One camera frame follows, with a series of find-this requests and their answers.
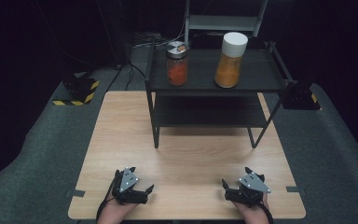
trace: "yellow and black striped tape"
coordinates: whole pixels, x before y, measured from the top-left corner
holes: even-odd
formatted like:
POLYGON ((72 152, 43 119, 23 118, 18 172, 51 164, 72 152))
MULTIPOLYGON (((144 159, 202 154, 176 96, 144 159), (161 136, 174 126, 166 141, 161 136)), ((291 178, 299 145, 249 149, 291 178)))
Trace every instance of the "yellow and black striped tape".
POLYGON ((319 110, 322 110, 322 107, 319 105, 318 99, 316 99, 315 94, 312 94, 311 98, 312 98, 313 103, 320 107, 319 110))
POLYGON ((95 81, 92 86, 89 88, 89 94, 87 95, 84 101, 75 101, 75 100, 53 100, 55 105, 87 105, 92 98, 94 97, 94 92, 97 89, 100 81, 95 81))

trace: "upper shelf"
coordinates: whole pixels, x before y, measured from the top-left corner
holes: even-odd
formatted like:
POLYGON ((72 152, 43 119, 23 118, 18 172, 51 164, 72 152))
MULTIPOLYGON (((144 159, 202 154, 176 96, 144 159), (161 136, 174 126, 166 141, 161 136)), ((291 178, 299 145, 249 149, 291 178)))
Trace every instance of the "upper shelf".
POLYGON ((145 82, 151 91, 175 93, 215 92, 277 92, 285 89, 281 73, 267 49, 247 49, 241 62, 240 81, 234 88, 221 88, 214 82, 214 75, 221 56, 221 49, 191 49, 188 52, 187 82, 180 87, 168 83, 165 50, 150 49, 145 82))
POLYGON ((257 17, 199 16, 190 15, 188 28, 198 30, 253 31, 257 17))

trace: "jar lid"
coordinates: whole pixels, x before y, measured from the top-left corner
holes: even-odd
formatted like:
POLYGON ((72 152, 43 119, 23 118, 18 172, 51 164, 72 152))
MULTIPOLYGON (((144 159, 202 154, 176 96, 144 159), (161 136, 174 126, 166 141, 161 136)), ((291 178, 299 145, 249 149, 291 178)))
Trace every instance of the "jar lid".
POLYGON ((167 44, 167 57, 172 59, 183 59, 187 56, 187 46, 184 42, 173 41, 167 44))
POLYGON ((248 44, 248 37, 241 33, 230 32, 223 37, 222 52, 230 58, 243 55, 248 44))

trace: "gray carpet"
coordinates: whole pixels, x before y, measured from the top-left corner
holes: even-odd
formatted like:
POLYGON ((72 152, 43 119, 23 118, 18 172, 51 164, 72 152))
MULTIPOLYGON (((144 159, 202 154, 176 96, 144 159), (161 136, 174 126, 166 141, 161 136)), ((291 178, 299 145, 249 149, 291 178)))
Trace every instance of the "gray carpet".
MULTIPOLYGON (((142 71, 147 51, 139 48, 131 53, 131 62, 142 71)), ((109 90, 124 91, 130 72, 126 65, 109 90)), ((135 69, 133 72, 128 90, 144 90, 143 76, 135 69)), ((117 70, 101 68, 91 75, 100 85, 89 105, 47 102, 20 156, 0 173, 0 223, 78 222, 67 215, 70 193, 76 186, 104 93, 116 74, 117 70)), ((54 94, 61 90, 58 87, 54 94)), ((323 110, 280 108, 273 120, 307 215, 275 222, 358 223, 358 145, 324 91, 317 85, 311 90, 323 110)), ((265 97, 270 108, 278 99, 271 93, 265 97)))

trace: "glass jar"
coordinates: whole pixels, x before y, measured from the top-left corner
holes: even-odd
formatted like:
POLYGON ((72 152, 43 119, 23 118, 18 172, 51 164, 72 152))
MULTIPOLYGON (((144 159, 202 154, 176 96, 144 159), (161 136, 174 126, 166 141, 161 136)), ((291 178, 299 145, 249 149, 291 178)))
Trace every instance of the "glass jar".
POLYGON ((184 42, 173 41, 167 45, 167 76, 173 86, 187 82, 187 46, 184 42))
POLYGON ((214 81, 223 88, 231 88, 240 80, 242 55, 245 52, 248 37, 241 33, 225 34, 222 54, 217 66, 214 81))

